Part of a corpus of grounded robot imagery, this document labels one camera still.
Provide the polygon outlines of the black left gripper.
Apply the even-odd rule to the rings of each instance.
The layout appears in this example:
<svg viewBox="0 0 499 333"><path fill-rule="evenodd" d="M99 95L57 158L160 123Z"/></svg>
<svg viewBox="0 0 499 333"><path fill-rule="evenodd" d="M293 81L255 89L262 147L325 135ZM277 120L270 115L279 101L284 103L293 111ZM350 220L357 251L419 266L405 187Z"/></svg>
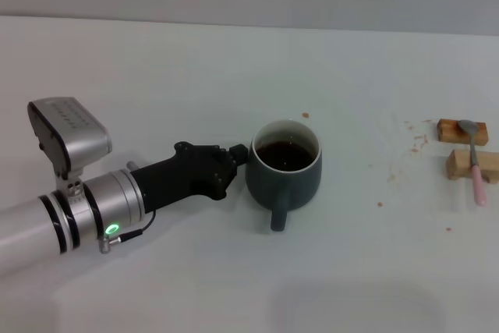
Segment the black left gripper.
<svg viewBox="0 0 499 333"><path fill-rule="evenodd" d="M147 213L187 197L202 195L212 200L226 197L226 190L247 162L247 147L229 149L187 142L175 145L175 155L131 172L140 189Z"/></svg>

